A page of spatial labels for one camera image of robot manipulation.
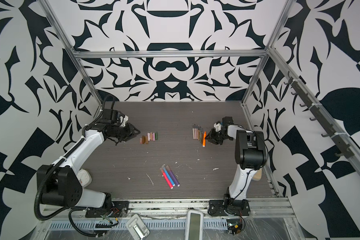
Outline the orange marker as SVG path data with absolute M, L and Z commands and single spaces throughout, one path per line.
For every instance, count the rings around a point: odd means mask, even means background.
M 207 136 L 207 132 L 204 131 L 204 134 L 203 134 L 203 148 L 206 147 L 206 136 Z

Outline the black hook rail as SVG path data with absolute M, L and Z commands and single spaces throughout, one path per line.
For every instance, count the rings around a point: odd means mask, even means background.
M 325 132 L 321 134 L 321 136 L 323 138 L 330 138 L 340 150 L 340 152 L 335 155 L 347 159 L 355 156 L 350 140 L 348 139 L 348 134 L 341 129 L 325 109 L 324 105 L 313 95 L 304 82 L 301 79 L 293 78 L 291 73 L 288 72 L 288 81 L 285 84 L 290 85 L 294 89 L 293 95 L 299 96 L 303 101 L 300 106 L 312 113 L 313 117 L 310 118 L 310 120 L 313 122 L 317 121 L 324 129 Z

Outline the blue marker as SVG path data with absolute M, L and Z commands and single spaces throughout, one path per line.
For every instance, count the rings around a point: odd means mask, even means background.
M 169 175 L 169 173 L 164 165 L 162 166 L 162 169 L 164 171 L 164 176 L 168 179 L 168 182 L 171 184 L 171 188 L 173 188 L 175 186 L 175 183 L 172 180 L 171 176 Z

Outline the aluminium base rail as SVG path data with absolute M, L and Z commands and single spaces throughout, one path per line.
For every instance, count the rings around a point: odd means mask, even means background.
M 184 219 L 189 210 L 202 212 L 206 218 L 215 219 L 237 219 L 242 218 L 295 218 L 295 212 L 287 198 L 249 198 L 250 215 L 212 217 L 208 214 L 209 201 L 222 199 L 132 199 L 115 201 L 129 201 L 129 211 L 118 218 L 127 218 L 134 214 L 140 215 L 143 219 Z M 75 213 L 85 217 L 87 210 L 82 213 Z M 106 215 L 93 219 L 114 219 Z

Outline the purple marker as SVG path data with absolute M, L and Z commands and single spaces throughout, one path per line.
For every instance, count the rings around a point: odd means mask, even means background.
M 179 183 L 178 179 L 176 178 L 175 174 L 173 173 L 173 171 L 171 170 L 171 168 L 169 166 L 166 166 L 166 169 L 167 169 L 168 173 L 170 174 L 172 180 L 174 181 L 175 185 L 177 187 L 179 187 L 180 183 Z

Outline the red pink marker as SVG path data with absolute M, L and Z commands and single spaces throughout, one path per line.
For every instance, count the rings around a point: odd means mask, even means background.
M 165 178 L 167 184 L 169 185 L 169 188 L 170 188 L 170 189 L 173 189 L 173 185 L 171 184 L 170 180 L 168 179 L 167 175 L 165 174 L 163 168 L 160 168 L 160 171 L 162 172 L 163 177 Z

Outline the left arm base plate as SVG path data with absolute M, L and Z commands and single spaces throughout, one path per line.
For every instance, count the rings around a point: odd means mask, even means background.
M 107 209 L 93 208 L 86 212 L 86 218 L 101 218 L 106 215 L 109 218 L 118 218 L 129 211 L 129 201 L 112 201 Z

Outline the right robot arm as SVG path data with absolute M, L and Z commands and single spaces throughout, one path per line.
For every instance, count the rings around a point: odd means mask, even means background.
M 222 145 L 225 140 L 235 142 L 237 169 L 226 199 L 229 202 L 245 200 L 253 177 L 267 163 L 264 134 L 235 124 L 232 117 L 224 117 L 214 123 L 206 140 L 214 145 Z

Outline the white tablet device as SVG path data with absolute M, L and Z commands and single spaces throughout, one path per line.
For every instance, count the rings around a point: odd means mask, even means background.
M 187 213 L 185 240 L 203 239 L 204 214 L 200 211 L 189 210 Z

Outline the green lit circuit board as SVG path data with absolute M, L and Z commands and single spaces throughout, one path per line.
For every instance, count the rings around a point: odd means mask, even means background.
M 227 220 L 227 232 L 231 235 L 237 235 L 242 232 L 246 227 L 245 220 L 240 219 L 228 219 Z

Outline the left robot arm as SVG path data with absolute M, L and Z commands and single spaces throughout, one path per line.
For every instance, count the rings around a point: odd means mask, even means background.
M 103 110 L 93 122 L 83 127 L 81 138 L 68 152 L 51 165 L 42 165 L 37 170 L 38 189 L 34 214 L 38 220 L 49 220 L 68 209 L 99 209 L 108 212 L 112 208 L 109 193 L 84 188 L 77 175 L 86 160 L 105 140 L 119 144 L 141 133 L 128 119 L 120 111 Z

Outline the white timer clock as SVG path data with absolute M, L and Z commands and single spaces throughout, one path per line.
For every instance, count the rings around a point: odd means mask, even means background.
M 81 169 L 77 173 L 77 179 L 79 180 L 83 188 L 88 187 L 92 183 L 92 177 L 87 170 Z

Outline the beige sponge block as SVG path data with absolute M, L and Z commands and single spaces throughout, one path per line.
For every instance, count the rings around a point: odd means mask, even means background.
M 263 174 L 263 169 L 260 168 L 259 170 L 256 171 L 256 173 L 254 174 L 254 176 L 252 177 L 253 181 L 260 181 L 262 178 L 262 174 Z

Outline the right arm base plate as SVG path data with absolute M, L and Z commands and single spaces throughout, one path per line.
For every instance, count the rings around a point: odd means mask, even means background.
M 223 216 L 249 216 L 250 206 L 247 200 L 237 201 L 234 200 L 232 203 L 227 203 L 224 200 L 210 200 L 208 214 L 212 217 L 223 217 Z

